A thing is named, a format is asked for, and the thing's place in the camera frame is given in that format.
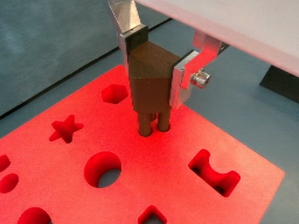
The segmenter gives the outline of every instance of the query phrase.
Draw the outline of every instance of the metal bracket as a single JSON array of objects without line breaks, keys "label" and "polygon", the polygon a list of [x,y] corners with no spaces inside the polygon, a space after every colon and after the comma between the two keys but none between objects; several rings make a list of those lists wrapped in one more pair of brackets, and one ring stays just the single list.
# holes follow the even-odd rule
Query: metal bracket
[{"label": "metal bracket", "polygon": [[205,88],[211,76],[203,68],[221,54],[222,42],[201,31],[194,33],[193,44],[201,52],[191,51],[172,70],[171,106],[178,109],[189,100],[193,85]]}]

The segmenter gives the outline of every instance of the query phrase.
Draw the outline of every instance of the circular hole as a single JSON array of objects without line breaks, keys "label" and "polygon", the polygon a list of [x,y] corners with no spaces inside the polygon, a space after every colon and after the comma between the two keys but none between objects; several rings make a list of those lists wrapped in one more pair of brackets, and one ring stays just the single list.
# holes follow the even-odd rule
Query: circular hole
[{"label": "circular hole", "polygon": [[51,216],[39,207],[32,207],[23,212],[18,224],[51,224]]},{"label": "circular hole", "polygon": [[0,157],[0,172],[10,166],[11,161],[7,155]]},{"label": "circular hole", "polygon": [[19,183],[19,176],[15,173],[8,174],[0,181],[0,193],[10,193]]},{"label": "circular hole", "polygon": [[118,181],[120,172],[122,163],[118,155],[110,151],[102,151],[88,160],[84,177],[91,186],[102,188]]}]

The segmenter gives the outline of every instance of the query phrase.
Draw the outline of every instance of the gray table surface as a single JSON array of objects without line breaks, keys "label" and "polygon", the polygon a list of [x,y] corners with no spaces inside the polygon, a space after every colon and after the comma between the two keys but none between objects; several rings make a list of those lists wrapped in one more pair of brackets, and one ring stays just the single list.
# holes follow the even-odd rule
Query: gray table surface
[{"label": "gray table surface", "polygon": [[[176,21],[156,28],[150,39],[179,56],[193,49],[193,29]],[[0,137],[122,63],[122,52],[111,53],[18,109],[0,120]],[[285,170],[285,181],[262,223],[298,223],[299,104],[259,86],[269,67],[231,46],[207,66],[213,74],[209,87],[194,89],[186,105]]]},{"label": "gray table surface", "polygon": [[[107,0],[0,0],[0,116],[118,47]],[[138,5],[148,27],[167,17]]]}]

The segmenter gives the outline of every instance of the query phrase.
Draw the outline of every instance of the shape sorter board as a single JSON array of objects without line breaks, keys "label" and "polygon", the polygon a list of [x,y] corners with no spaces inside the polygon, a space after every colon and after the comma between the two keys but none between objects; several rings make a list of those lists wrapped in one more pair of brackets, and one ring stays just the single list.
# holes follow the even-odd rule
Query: shape sorter board
[{"label": "shape sorter board", "polygon": [[139,136],[118,66],[0,139],[0,223],[259,223],[283,176],[185,106]]}]

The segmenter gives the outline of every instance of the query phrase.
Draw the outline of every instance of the screw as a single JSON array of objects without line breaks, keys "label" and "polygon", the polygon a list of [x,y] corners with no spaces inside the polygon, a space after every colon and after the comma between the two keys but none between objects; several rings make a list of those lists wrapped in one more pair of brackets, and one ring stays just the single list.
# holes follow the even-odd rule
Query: screw
[{"label": "screw", "polygon": [[211,76],[203,71],[203,69],[191,76],[191,84],[201,89],[206,88],[210,80]]}]

